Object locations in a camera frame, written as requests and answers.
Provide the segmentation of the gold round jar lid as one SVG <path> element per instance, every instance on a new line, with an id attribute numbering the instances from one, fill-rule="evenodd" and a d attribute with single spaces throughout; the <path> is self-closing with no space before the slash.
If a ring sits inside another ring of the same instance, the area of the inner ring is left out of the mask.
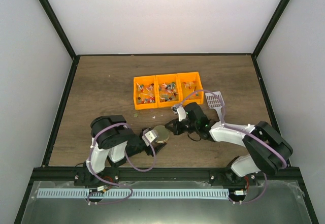
<path id="1" fill-rule="evenodd" d="M 157 125 L 156 127 L 154 127 L 154 130 L 157 133 L 157 138 L 155 139 L 157 143 L 165 143 L 168 141 L 170 137 L 170 132 L 168 129 L 165 128 L 165 126 Z"/>

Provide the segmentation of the orange bin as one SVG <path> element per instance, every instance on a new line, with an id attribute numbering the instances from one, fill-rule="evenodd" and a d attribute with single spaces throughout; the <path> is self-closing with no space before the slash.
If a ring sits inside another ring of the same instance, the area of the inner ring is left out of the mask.
<path id="1" fill-rule="evenodd" d="M 155 76 L 134 77 L 134 106 L 136 110 L 158 108 L 158 84 Z"/>
<path id="2" fill-rule="evenodd" d="M 182 106 L 184 107 L 192 102 L 202 105 L 204 103 L 204 92 L 198 92 L 198 90 L 203 89 L 199 72 L 178 73 L 177 75 L 180 80 L 183 99 L 195 91 L 183 102 Z"/>
<path id="3" fill-rule="evenodd" d="M 155 81 L 158 108 L 172 107 L 181 102 L 181 85 L 176 73 L 156 75 Z"/>

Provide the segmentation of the white slotted plastic scoop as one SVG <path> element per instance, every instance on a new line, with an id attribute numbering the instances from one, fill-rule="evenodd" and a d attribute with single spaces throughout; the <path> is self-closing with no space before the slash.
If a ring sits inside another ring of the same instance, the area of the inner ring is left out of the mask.
<path id="1" fill-rule="evenodd" d="M 224 123 L 224 101 L 220 91 L 206 92 L 205 97 L 207 100 L 208 107 L 214 109 L 219 117 L 219 120 Z"/>

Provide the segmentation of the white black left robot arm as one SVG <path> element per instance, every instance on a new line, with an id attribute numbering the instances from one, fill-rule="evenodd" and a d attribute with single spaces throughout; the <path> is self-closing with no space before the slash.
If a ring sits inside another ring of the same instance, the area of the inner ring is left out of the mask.
<path id="1" fill-rule="evenodd" d="M 75 174 L 76 186 L 96 186 L 104 179 L 105 163 L 117 168 L 137 154 L 145 152 L 154 156 L 166 146 L 157 143 L 158 132 L 152 128 L 143 129 L 139 135 L 127 125 L 122 115 L 100 116 L 90 124 L 92 143 L 90 155 Z"/>

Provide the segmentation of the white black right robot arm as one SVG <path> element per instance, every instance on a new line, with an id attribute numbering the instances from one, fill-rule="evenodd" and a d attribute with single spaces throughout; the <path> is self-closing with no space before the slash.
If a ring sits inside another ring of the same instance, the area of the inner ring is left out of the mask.
<path id="1" fill-rule="evenodd" d="M 246 156 L 231 160 L 225 168 L 228 183 L 236 185 L 249 174 L 262 172 L 274 176 L 287 167 L 293 148 L 267 122 L 256 125 L 235 125 L 209 119 L 195 102 L 185 107 L 173 106 L 178 116 L 166 123 L 165 127 L 174 135 L 196 133 L 201 140 L 228 142 L 248 151 Z"/>

